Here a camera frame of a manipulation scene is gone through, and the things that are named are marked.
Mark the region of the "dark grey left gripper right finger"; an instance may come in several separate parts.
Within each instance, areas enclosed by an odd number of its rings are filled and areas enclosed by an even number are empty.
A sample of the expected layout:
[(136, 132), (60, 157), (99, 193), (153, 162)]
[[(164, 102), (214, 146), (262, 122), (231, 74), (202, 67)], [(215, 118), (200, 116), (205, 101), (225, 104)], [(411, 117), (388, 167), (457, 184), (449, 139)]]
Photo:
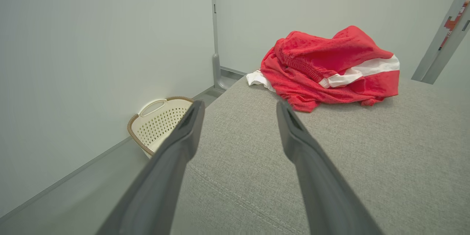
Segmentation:
[(282, 147), (295, 165), (311, 235), (383, 235), (291, 106), (276, 105)]

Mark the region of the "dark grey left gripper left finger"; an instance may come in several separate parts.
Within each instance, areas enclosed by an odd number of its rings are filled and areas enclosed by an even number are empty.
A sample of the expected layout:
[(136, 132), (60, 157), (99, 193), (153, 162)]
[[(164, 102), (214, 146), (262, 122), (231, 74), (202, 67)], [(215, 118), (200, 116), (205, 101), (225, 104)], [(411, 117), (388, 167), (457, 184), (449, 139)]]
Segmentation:
[(119, 200), (96, 235), (169, 235), (187, 164), (195, 156), (205, 103), (195, 101)]

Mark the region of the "red jersey with white sleeves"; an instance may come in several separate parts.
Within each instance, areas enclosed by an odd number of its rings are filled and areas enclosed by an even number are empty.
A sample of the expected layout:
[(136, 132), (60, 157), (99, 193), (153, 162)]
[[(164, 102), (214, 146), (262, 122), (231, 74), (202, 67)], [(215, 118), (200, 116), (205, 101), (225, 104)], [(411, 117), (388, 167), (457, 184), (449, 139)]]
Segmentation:
[(295, 111), (312, 112), (320, 104), (349, 104), (359, 102), (373, 106), (385, 97), (364, 95), (349, 87), (323, 88), (306, 74), (278, 61), (275, 49), (265, 54), (261, 68), (246, 76), (249, 86), (263, 86), (287, 101)]

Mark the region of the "red shorts with white stripe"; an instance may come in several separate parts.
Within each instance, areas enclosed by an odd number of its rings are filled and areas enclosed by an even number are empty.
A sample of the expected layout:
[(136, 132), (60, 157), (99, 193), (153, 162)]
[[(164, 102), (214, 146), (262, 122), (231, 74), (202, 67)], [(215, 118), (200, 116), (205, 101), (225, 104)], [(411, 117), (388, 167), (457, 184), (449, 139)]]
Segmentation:
[(280, 63), (306, 74), (323, 88), (347, 86), (364, 95), (398, 95), (398, 58), (357, 26), (348, 26), (332, 38), (293, 31), (273, 48)]

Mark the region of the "cream perforated laundry basket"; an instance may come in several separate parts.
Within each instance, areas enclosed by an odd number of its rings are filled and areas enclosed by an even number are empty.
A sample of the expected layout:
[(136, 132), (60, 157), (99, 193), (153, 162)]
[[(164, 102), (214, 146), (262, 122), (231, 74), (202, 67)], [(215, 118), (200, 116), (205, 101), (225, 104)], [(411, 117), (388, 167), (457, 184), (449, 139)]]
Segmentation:
[(169, 97), (144, 105), (127, 124), (134, 142), (148, 158), (159, 149), (193, 104), (187, 97)]

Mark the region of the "red white sticker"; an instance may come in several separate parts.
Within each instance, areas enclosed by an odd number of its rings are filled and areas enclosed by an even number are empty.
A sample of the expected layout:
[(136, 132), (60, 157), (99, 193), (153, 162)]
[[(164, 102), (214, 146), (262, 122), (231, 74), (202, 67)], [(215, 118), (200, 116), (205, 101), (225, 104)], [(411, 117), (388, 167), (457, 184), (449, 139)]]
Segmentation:
[(445, 43), (448, 41), (448, 39), (450, 38), (452, 32), (454, 31), (455, 27), (457, 26), (457, 24), (459, 23), (460, 21), (460, 18), (463, 16), (463, 14), (465, 13), (465, 10), (467, 9), (468, 5), (470, 3), (470, 0), (465, 0), (463, 6), (460, 8), (460, 11), (459, 13), (457, 14), (457, 17), (452, 20), (451, 17), (448, 18), (447, 22), (445, 23), (445, 28), (448, 29), (448, 32), (445, 36), (445, 39), (443, 40), (443, 42), (441, 43), (440, 47), (439, 47), (439, 51), (444, 47)]

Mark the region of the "grey partition post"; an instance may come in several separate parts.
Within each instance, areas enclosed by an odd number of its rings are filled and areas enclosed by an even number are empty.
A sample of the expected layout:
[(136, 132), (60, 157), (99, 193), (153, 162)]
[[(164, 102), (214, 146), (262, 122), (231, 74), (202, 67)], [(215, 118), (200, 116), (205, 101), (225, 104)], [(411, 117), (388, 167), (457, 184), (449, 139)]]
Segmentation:
[(218, 24), (217, 24), (217, 10), (216, 0), (211, 0), (212, 4), (212, 15), (213, 15), (213, 35), (214, 35), (214, 54), (213, 54), (213, 81), (214, 88), (225, 92), (230, 86), (222, 80), (220, 57), (218, 54)]
[(460, 11), (460, 8), (463, 6), (465, 0), (453, 0), (449, 10), (446, 12), (443, 21), (441, 22), (437, 33), (435, 34), (433, 40), (431, 41), (425, 55), (421, 59), (418, 67), (413, 73), (412, 80), (425, 82), (433, 84), (439, 74), (442, 72), (442, 69), (432, 70), (432, 66), (437, 61), (439, 54), (439, 47), (445, 39), (445, 36), (448, 34), (448, 29), (445, 27), (449, 18), (456, 17)]

